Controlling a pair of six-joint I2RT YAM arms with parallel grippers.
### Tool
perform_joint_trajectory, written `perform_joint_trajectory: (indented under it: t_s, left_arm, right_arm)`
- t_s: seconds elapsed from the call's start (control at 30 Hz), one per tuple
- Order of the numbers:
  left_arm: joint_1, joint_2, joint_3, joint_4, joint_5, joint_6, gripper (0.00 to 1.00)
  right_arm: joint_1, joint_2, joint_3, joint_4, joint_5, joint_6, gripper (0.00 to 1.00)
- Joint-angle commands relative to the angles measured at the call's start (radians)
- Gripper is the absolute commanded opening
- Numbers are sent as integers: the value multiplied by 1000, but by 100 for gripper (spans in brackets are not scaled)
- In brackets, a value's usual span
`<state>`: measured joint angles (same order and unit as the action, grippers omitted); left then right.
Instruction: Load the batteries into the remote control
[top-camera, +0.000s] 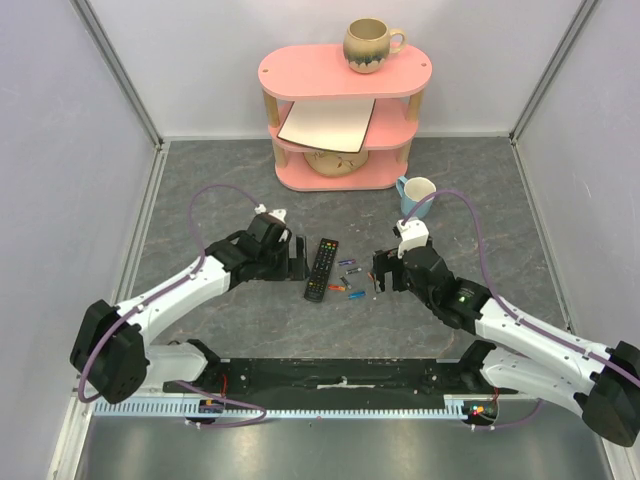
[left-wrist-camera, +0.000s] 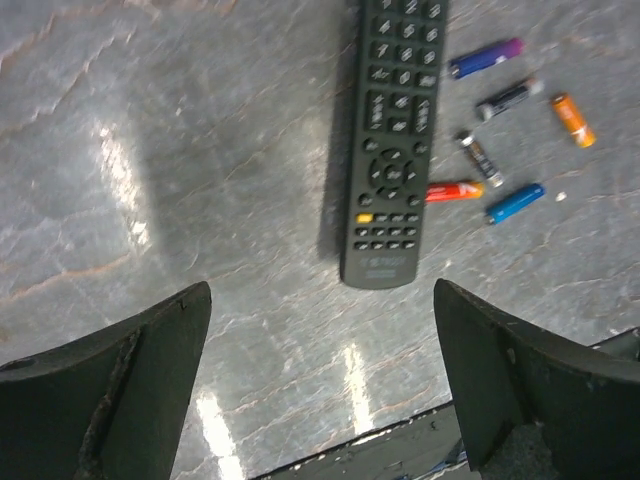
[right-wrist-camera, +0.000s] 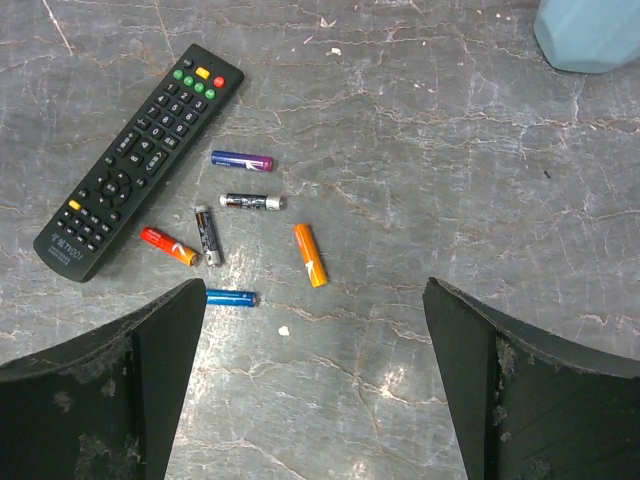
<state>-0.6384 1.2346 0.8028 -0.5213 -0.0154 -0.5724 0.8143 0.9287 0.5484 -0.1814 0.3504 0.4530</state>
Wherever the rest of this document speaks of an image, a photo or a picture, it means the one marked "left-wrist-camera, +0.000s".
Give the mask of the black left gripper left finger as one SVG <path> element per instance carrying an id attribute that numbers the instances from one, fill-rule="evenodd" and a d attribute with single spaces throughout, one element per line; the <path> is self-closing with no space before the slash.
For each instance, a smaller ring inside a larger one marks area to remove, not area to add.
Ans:
<path id="1" fill-rule="evenodd" d="M 211 318 L 198 282 L 1 367 L 4 479 L 167 479 Z"/>

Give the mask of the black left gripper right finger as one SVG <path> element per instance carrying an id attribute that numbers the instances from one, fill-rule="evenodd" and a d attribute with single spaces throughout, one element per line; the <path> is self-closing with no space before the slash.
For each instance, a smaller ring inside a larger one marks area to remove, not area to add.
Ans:
<path id="1" fill-rule="evenodd" d="M 434 313 L 469 466 L 542 428 L 565 479 L 639 476 L 639 330 L 586 346 L 437 280 Z"/>

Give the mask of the black remote control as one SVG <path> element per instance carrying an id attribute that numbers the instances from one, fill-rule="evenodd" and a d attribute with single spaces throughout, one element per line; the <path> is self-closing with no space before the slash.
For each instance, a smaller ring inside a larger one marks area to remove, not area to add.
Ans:
<path id="1" fill-rule="evenodd" d="M 417 276 L 448 17 L 446 1 L 361 5 L 340 258 L 350 287 Z"/>

